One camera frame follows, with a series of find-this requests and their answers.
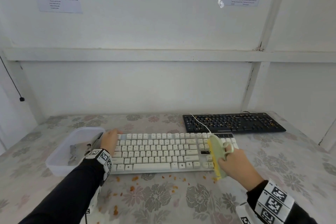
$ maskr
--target floral tablecloth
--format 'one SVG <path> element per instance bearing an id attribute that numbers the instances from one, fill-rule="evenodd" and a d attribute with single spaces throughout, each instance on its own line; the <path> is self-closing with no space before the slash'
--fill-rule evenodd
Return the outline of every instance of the floral tablecloth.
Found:
<path id="1" fill-rule="evenodd" d="M 284 133 L 235 135 L 257 171 L 290 193 L 318 223 L 336 219 L 336 160 L 274 112 Z M 52 116 L 0 156 L 0 220 L 17 223 L 62 180 L 45 166 L 61 141 L 79 127 L 124 133 L 183 133 L 180 114 Z M 102 223 L 240 223 L 236 206 L 246 190 L 212 171 L 110 175 L 98 201 Z"/>

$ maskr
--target black cable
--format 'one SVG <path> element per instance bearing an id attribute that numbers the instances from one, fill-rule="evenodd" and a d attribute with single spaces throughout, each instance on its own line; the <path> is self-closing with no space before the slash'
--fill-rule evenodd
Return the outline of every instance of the black cable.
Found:
<path id="1" fill-rule="evenodd" d="M 0 56 L 0 59 L 1 59 L 1 61 L 2 61 L 3 66 L 5 67 L 5 69 L 6 69 L 6 71 L 7 71 L 7 74 L 9 75 L 10 79 L 12 80 L 12 82 L 13 82 L 13 84 L 14 84 L 14 87 L 16 88 L 17 92 L 18 92 L 19 95 L 20 95 L 20 101 L 23 102 L 23 101 L 25 100 L 25 98 L 23 98 L 23 97 L 21 96 L 20 91 L 19 91 L 18 88 L 16 87 L 16 85 L 15 85 L 15 83 L 14 83 L 14 81 L 13 81 L 11 75 L 9 74 L 9 72 L 8 72 L 8 70 L 7 70 L 7 67 L 5 66 L 5 63 L 3 62 L 1 56 Z"/>

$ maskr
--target right hand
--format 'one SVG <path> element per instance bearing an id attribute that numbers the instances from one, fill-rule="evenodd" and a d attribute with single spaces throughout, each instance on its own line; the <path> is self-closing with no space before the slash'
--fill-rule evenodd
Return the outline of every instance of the right hand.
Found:
<path id="1" fill-rule="evenodd" d="M 231 146 L 229 145 L 225 150 L 231 150 Z M 234 149 L 233 153 L 226 155 L 226 161 L 219 158 L 218 165 L 227 175 L 247 189 L 247 191 L 254 189 L 264 180 L 254 169 L 241 149 Z"/>

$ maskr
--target left hand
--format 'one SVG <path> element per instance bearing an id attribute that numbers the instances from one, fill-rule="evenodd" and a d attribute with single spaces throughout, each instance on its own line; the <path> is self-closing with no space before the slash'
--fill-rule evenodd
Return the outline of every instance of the left hand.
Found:
<path id="1" fill-rule="evenodd" d="M 101 144 L 100 147 L 102 149 L 105 149 L 108 151 L 108 153 L 111 155 L 111 157 L 114 154 L 114 149 L 116 148 L 117 141 L 118 141 L 118 134 L 122 134 L 120 130 L 117 128 L 110 130 L 103 134 L 103 137 L 101 138 Z"/>

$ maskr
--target black keyboard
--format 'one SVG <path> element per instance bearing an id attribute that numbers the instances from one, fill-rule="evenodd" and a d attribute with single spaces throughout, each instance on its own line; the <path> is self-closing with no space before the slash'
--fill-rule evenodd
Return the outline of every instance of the black keyboard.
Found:
<path id="1" fill-rule="evenodd" d="M 197 120 L 207 126 L 212 133 L 271 133 L 285 132 L 279 123 L 266 113 L 229 113 L 194 115 Z M 183 115 L 187 132 L 208 132 L 193 116 Z"/>

